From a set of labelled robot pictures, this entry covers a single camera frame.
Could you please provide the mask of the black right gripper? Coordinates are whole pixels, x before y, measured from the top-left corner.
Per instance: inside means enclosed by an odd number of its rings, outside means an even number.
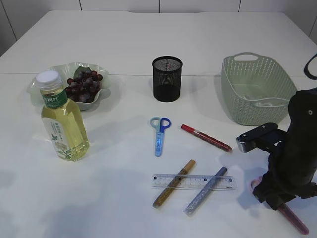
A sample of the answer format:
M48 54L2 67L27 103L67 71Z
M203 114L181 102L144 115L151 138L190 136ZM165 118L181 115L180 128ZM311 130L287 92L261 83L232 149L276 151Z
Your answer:
M317 171L317 91L301 90L288 105L291 119L286 137L269 156L268 172L254 188L253 195L276 210L296 197L317 194L312 182Z

